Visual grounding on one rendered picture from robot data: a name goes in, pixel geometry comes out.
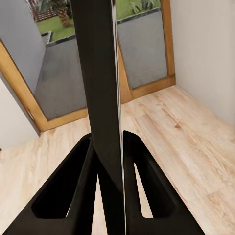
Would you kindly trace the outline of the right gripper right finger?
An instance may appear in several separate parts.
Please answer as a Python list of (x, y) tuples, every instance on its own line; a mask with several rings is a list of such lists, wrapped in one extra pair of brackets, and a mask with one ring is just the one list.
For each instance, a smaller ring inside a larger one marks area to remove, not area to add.
[[(206, 235), (141, 138), (122, 134), (126, 235)], [(136, 164), (153, 218), (142, 215)]]

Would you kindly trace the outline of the poster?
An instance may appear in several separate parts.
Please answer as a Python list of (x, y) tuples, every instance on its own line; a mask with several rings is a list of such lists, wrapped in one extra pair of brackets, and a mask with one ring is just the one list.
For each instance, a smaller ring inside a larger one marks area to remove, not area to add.
[(108, 235), (126, 235), (116, 0), (70, 0)]

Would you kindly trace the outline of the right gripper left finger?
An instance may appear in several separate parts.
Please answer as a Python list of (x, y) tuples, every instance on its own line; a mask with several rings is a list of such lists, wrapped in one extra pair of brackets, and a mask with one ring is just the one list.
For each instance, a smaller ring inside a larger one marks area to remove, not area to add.
[(81, 137), (2, 235), (91, 235), (97, 178), (89, 133)]

